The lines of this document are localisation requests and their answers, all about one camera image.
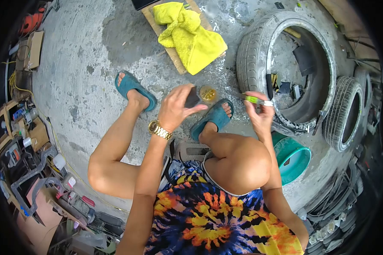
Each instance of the gold watch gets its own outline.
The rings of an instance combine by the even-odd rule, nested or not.
[[[167,132],[161,126],[158,120],[152,120],[148,126],[149,134],[156,134],[164,139],[170,140],[172,133]]]

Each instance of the person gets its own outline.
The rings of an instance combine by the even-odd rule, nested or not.
[[[202,163],[173,160],[169,178],[175,183],[161,185],[167,134],[208,107],[184,108],[193,85],[175,87],[162,101],[158,122],[149,127],[160,136],[151,135],[142,164],[133,166],[120,160],[139,114],[156,102],[126,71],[115,85],[128,105],[92,153],[88,180],[98,192],[133,199],[116,254],[303,254],[309,236],[282,192],[271,139],[272,106],[257,113],[244,102],[257,140],[220,133],[234,107],[226,99],[215,104],[191,129],[192,137],[201,131],[198,140],[210,147],[211,156]],[[259,92],[246,94],[267,100]]]

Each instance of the man's right hand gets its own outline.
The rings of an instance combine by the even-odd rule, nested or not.
[[[262,100],[269,100],[267,96],[261,92],[247,91],[245,94]],[[271,133],[271,124],[275,114],[274,107],[260,105],[261,112],[257,113],[255,110],[255,104],[247,100],[244,100],[244,104],[255,133],[261,136],[265,133]]]
[[[187,96],[193,87],[194,85],[190,83],[175,87],[162,101],[158,120],[167,132],[173,133],[187,116],[208,109],[207,105],[196,105],[193,108],[184,107]]]

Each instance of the sandal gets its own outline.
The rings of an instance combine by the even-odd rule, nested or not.
[[[190,129],[191,137],[198,141],[199,135],[203,131],[204,126],[207,122],[213,122],[217,126],[217,132],[222,129],[225,125],[227,125],[231,118],[225,113],[222,104],[228,103],[231,108],[231,118],[234,114],[234,105],[231,103],[229,99],[221,99],[213,107],[204,115],[204,117],[199,120],[192,128]]]
[[[139,83],[138,79],[136,79],[133,74],[129,73],[128,71],[121,71],[120,73],[124,73],[125,77],[123,77],[122,81],[120,82],[120,85],[118,86],[118,78],[119,73],[117,73],[115,78],[115,87],[117,91],[126,99],[128,97],[126,94],[131,89],[136,89],[140,94],[147,97],[149,99],[149,106],[145,109],[145,111],[151,111],[155,109],[157,105],[157,100],[153,94],[151,94],[149,91],[147,91],[142,85]]]

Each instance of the shorts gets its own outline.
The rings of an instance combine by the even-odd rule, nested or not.
[[[208,160],[209,158],[212,158],[214,156],[214,154],[209,151],[208,153],[206,153],[206,155],[204,156],[204,160],[203,162],[199,162],[197,160],[189,160],[189,161],[180,161],[180,160],[173,160],[173,162],[171,163],[171,166],[169,168],[169,176],[172,180],[174,181],[177,181],[177,179],[180,177],[179,176],[179,173],[181,173],[182,171],[186,170],[186,169],[190,169],[190,168],[193,168],[194,171],[197,171],[201,177],[208,183],[210,183],[211,185],[221,189],[222,191],[226,192],[227,194],[230,194],[231,196],[234,196],[234,197],[240,197],[240,196],[245,196],[246,194],[243,194],[243,195],[235,195],[231,192],[228,192],[226,191],[223,187],[221,187],[220,185],[218,185],[209,175],[209,173],[206,171],[206,168],[204,166],[204,163],[206,162],[206,160]],[[170,187],[172,187],[173,185],[166,179],[165,176],[163,176],[163,172],[164,172],[164,169],[166,168],[167,164],[169,164],[169,161],[170,161],[170,158],[167,158],[165,164],[164,164],[164,167],[163,167],[163,170],[162,170],[162,180],[160,181],[160,185],[159,185],[159,188],[158,188],[158,192],[162,192],[162,191],[166,191],[168,190]]]

